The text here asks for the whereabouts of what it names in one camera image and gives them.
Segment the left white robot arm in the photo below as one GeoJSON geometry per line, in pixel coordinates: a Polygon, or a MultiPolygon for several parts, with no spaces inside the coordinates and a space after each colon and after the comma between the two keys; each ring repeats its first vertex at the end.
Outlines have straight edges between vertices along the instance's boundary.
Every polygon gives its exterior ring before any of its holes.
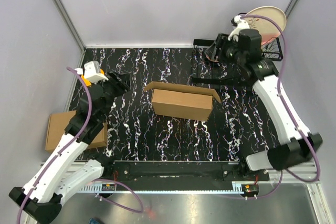
{"type": "Polygon", "coordinates": [[[75,115],[70,119],[57,147],[38,173],[23,187],[14,187],[9,197],[38,223],[52,223],[62,206],[89,182],[109,179],[113,167],[106,157],[92,157],[82,168],[65,172],[104,128],[115,98],[130,91],[130,74],[114,71],[85,86],[75,115]]]}

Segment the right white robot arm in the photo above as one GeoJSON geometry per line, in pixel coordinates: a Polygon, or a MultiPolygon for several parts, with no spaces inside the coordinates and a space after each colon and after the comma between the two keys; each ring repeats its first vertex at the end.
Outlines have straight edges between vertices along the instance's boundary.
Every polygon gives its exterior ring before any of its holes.
{"type": "Polygon", "coordinates": [[[242,179],[252,179],[258,170],[284,170],[316,157],[322,137],[311,133],[293,108],[275,64],[263,57],[257,30],[242,29],[232,38],[220,33],[205,54],[211,61],[230,62],[240,68],[245,81],[263,102],[277,132],[277,147],[245,157],[245,163],[238,167],[242,179]]]}

